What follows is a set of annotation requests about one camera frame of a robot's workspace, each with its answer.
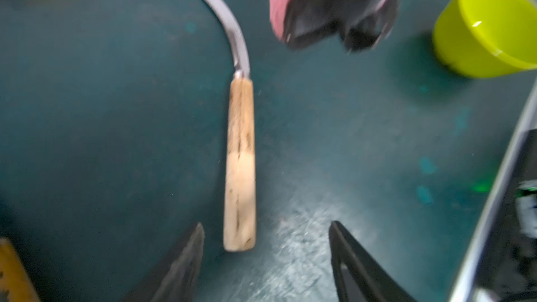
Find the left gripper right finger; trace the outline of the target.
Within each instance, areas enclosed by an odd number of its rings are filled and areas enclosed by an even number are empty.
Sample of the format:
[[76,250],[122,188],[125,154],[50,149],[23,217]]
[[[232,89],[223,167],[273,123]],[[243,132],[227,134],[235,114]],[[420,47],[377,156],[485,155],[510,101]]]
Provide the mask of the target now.
[[414,301],[339,222],[329,227],[331,266],[340,301]]

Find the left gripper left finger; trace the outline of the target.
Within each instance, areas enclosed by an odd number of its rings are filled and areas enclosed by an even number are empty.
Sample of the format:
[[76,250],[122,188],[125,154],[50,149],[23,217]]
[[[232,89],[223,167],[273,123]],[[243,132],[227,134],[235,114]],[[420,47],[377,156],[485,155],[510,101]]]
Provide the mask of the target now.
[[192,301],[204,255],[205,231],[196,223],[123,301]]

